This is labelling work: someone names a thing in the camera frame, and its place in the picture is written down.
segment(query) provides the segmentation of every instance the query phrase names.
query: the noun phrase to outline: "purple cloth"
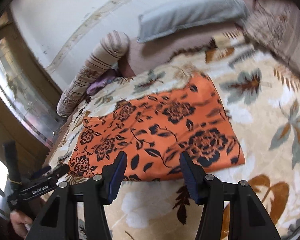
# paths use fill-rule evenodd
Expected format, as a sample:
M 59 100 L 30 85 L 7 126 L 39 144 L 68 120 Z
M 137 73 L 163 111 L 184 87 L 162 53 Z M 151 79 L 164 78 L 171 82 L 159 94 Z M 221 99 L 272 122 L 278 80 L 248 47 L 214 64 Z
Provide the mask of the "purple cloth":
M 111 83 L 115 78 L 115 70 L 108 69 L 104 72 L 100 77 L 97 78 L 95 82 L 93 82 L 87 89 L 87 94 L 93 96 L 97 93 L 101 88 L 105 87 L 107 84 Z

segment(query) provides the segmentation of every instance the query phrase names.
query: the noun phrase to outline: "floral blanket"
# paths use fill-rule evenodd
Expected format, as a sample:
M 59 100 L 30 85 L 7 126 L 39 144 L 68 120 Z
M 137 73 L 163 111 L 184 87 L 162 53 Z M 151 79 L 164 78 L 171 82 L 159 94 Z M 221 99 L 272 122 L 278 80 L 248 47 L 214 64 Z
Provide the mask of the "floral blanket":
M 50 165 L 69 162 L 88 117 L 112 113 L 123 99 L 185 88 L 198 72 L 213 81 L 246 161 L 213 174 L 231 183 L 248 180 L 281 237 L 290 238 L 300 228 L 300 80 L 269 53 L 250 44 L 178 55 L 151 73 L 117 78 L 79 105 Z M 86 178 L 66 175 L 60 180 L 75 184 Z M 113 239 L 192 240 L 202 206 L 189 198 L 182 179 L 124 181 L 105 211 Z M 84 239 L 82 206 L 78 214 Z M 226 239 L 228 205 L 223 220 L 222 239 Z

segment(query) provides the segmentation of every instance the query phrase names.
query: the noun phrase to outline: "black foam grip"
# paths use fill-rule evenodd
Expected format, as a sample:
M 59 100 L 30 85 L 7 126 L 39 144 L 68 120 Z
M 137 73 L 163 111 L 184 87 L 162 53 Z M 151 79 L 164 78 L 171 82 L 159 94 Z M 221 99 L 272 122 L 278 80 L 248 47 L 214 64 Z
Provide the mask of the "black foam grip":
M 56 168 L 53 173 L 58 174 L 61 178 L 63 175 L 67 174 L 70 170 L 70 167 L 67 164 L 63 164 L 62 166 Z
M 10 141 L 3 144 L 4 154 L 6 157 L 6 164 L 9 173 L 9 179 L 15 182 L 21 183 L 21 176 L 18 168 L 18 158 L 16 142 Z M 20 188 L 18 183 L 10 183 L 12 190 L 17 190 Z

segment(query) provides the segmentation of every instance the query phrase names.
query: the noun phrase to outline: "floral print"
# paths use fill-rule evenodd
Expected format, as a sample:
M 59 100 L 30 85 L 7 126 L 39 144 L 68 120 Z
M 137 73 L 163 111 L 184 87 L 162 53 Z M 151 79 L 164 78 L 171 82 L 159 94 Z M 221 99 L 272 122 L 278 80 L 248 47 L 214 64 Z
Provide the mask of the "floral print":
M 124 151 L 128 156 L 125 180 L 178 179 L 184 150 L 207 172 L 244 163 L 220 97 L 202 73 L 193 73 L 182 89 L 122 99 L 108 115 L 85 117 L 70 172 L 77 174 L 80 167 L 84 177 L 100 174 Z M 88 171 L 82 168 L 83 159 L 74 170 L 82 155 L 89 157 Z
M 189 150 L 203 167 L 210 166 L 220 158 L 220 151 L 225 149 L 228 139 L 217 128 L 199 130 L 189 138 Z
M 99 97 L 95 102 L 94 102 L 94 105 L 95 107 L 99 107 L 103 104 L 106 104 L 106 103 L 109 103 L 113 100 L 113 97 L 112 97 L 112 94 L 115 90 L 107 93 L 106 95 L 102 96 L 102 97 Z
M 97 162 L 103 160 L 106 157 L 107 160 L 110 159 L 109 154 L 114 148 L 115 138 L 105 139 L 99 146 L 97 146 L 94 153 L 97 155 Z
M 163 78 L 165 76 L 165 74 L 166 73 L 164 71 L 162 71 L 162 72 L 160 72 L 159 74 L 156 75 L 156 74 L 154 74 L 153 70 L 150 70 L 148 72 L 147 80 L 143 83 L 140 83 L 140 84 L 134 86 L 133 94 L 141 93 L 143 91 L 146 91 L 149 87 L 154 85 L 154 83 L 160 82 L 160 78 Z
M 74 166 L 74 171 L 79 175 L 83 176 L 85 172 L 87 172 L 90 168 L 89 165 L 89 158 L 86 155 L 81 156 L 78 158 L 78 161 L 76 162 Z
M 241 71 L 237 81 L 220 84 L 223 91 L 230 92 L 227 103 L 234 103 L 244 98 L 244 103 L 250 105 L 257 100 L 261 92 L 261 71 L 256 69 L 251 74 Z
M 184 117 L 193 114 L 195 107 L 189 103 L 173 103 L 172 106 L 164 109 L 162 113 L 168 116 L 169 122 L 175 124 L 180 122 Z
M 90 143 L 93 139 L 93 135 L 94 135 L 94 130 L 92 129 L 87 129 L 86 131 L 84 131 L 81 135 L 80 135 L 80 143 L 81 145 L 84 145 L 85 143 Z
M 121 122 L 124 122 L 125 120 L 127 120 L 129 118 L 129 116 L 137 109 L 136 106 L 133 106 L 131 103 L 127 103 L 125 104 L 119 114 L 117 119 L 120 120 Z
M 294 131 L 294 140 L 292 143 L 292 169 L 294 169 L 297 163 L 300 163 L 300 112 L 299 112 L 299 102 L 298 100 L 294 100 L 292 103 L 289 114 L 286 113 L 282 107 L 280 106 L 280 110 L 282 114 L 287 117 L 288 121 L 279 126 L 276 134 L 273 136 L 271 140 L 271 145 L 269 150 L 277 149 L 283 143 L 285 143 L 289 137 L 291 130 Z
M 100 73 L 98 71 L 92 70 L 88 67 L 83 67 L 83 68 L 80 69 L 79 75 L 86 76 L 88 78 L 90 78 L 90 77 L 92 77 L 92 78 L 96 77 L 97 78 L 98 76 L 100 76 Z

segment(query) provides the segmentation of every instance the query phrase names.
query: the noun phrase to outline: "bed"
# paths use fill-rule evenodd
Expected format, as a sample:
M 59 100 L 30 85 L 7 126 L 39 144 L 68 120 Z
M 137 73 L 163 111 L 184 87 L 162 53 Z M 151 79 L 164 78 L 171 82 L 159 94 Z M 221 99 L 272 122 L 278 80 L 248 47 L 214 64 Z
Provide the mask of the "bed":
M 130 101 L 184 88 L 196 73 L 205 73 L 228 112 L 245 157 L 244 165 L 213 174 L 231 183 L 248 180 L 281 237 L 287 239 L 296 233 L 300 227 L 300 126 L 293 126 L 291 120 L 300 121 L 300 79 L 269 52 L 251 43 L 231 50 L 180 54 L 156 67 L 153 73 L 159 78 L 146 89 L 136 90 L 140 84 L 149 83 L 149 72 L 134 78 L 116 78 L 81 102 L 69 118 L 69 126 L 49 164 L 56 167 L 69 162 L 87 118 L 112 113 L 123 99 Z M 237 90 L 244 92 L 238 96 Z M 75 184 L 86 178 L 67 174 L 62 180 Z M 78 210 L 84 239 L 82 206 Z M 124 181 L 117 199 L 105 211 L 113 239 L 194 239 L 202 207 L 189 198 L 182 179 Z M 222 239 L 227 237 L 228 220 L 227 205 Z
M 195 238 L 202 207 L 190 199 L 174 162 L 186 143 L 194 154 L 200 151 L 205 158 L 197 162 L 220 180 L 247 180 L 282 239 L 300 234 L 300 32 L 295 32 L 300 11 L 281 0 L 273 4 L 258 0 L 243 31 L 233 25 L 219 28 L 223 33 L 209 33 L 201 46 L 170 53 L 163 64 L 137 76 L 115 78 L 72 112 L 47 159 L 53 168 L 69 164 L 70 173 L 60 182 L 81 183 L 100 172 L 100 163 L 110 164 L 117 148 L 136 147 L 127 151 L 129 168 L 117 199 L 105 206 L 113 239 Z M 171 102 L 176 94 L 180 101 Z M 190 99 L 196 97 L 201 105 Z M 210 97 L 218 107 L 205 103 Z M 195 111 L 201 116 L 194 118 Z M 133 138 L 128 141 L 131 116 L 136 122 L 129 126 Z M 170 128 L 180 123 L 187 140 Z M 103 135 L 104 125 L 115 134 Z M 206 131 L 215 139 L 208 153 L 197 143 Z M 178 143 L 161 151 L 156 147 L 162 141 L 138 137 L 148 135 Z M 80 238 L 85 239 L 82 204 L 78 217 Z M 228 224 L 225 203 L 221 239 L 227 239 Z

